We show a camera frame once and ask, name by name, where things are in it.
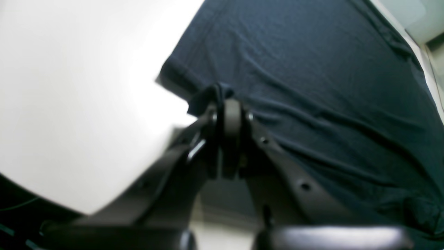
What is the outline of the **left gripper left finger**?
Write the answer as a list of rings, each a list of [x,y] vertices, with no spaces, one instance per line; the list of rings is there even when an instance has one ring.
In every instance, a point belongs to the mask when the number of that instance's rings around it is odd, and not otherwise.
[[[210,104],[124,193],[93,215],[43,228],[48,250],[195,250],[195,197],[217,175],[219,109]]]

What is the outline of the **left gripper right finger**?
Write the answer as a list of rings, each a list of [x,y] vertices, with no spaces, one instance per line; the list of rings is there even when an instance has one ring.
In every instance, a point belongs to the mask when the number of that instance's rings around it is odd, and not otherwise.
[[[239,101],[222,105],[222,175],[246,180],[263,229],[254,250],[412,250],[401,228],[375,225],[286,155]]]

